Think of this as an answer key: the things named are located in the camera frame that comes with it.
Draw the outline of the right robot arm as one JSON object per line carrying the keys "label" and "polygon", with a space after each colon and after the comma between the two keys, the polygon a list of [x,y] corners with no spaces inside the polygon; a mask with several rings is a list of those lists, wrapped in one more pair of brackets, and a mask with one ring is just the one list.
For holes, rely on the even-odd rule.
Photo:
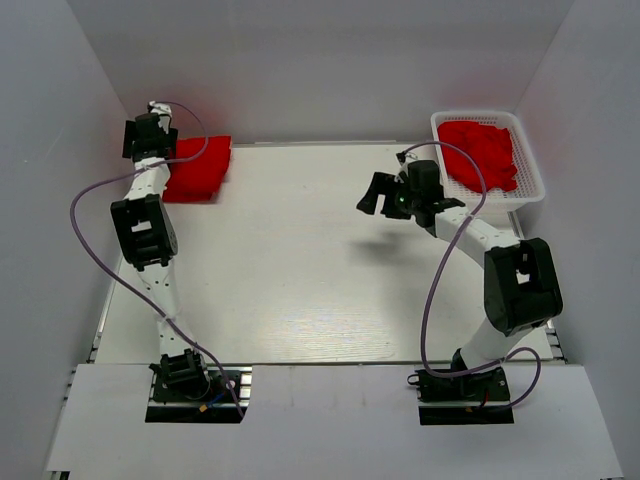
{"label": "right robot arm", "polygon": [[435,282],[440,281],[454,250],[482,268],[485,318],[481,325],[456,351],[449,370],[423,366],[432,377],[452,378],[459,396],[477,397],[488,385],[485,371],[521,352],[522,338],[561,313],[563,300],[548,243],[500,231],[480,219],[477,209],[446,197],[435,162],[414,161],[396,175],[374,173],[357,208],[367,215],[380,212],[391,219],[413,220],[446,242]]}

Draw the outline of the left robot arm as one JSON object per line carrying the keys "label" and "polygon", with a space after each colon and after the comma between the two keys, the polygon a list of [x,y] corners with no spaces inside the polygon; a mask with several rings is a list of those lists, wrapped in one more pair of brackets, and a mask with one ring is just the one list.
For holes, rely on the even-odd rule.
{"label": "left robot arm", "polygon": [[175,280],[177,236],[162,199],[178,136],[171,122],[171,107],[151,102],[145,114],[125,123],[122,156],[133,162],[134,179],[110,212],[124,260],[156,306],[160,360],[151,369],[162,385],[199,399],[209,392],[212,377],[201,354],[184,339],[191,332],[181,318]]}

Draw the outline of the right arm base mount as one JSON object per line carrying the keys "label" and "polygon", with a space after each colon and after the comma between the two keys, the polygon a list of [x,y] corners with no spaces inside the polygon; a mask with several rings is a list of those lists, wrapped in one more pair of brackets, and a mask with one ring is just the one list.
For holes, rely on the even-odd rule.
{"label": "right arm base mount", "polygon": [[456,378],[416,370],[407,383],[417,390],[421,426],[508,425],[514,423],[502,368]]}

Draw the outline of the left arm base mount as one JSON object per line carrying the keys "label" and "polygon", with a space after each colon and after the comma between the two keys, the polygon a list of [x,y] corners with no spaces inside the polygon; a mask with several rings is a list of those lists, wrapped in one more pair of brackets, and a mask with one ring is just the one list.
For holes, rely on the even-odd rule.
{"label": "left arm base mount", "polygon": [[232,367],[227,371],[239,401],[239,413],[231,389],[218,370],[210,368],[202,386],[194,393],[170,388],[154,373],[146,408],[147,424],[221,424],[237,425],[243,421],[251,394],[250,367]]}

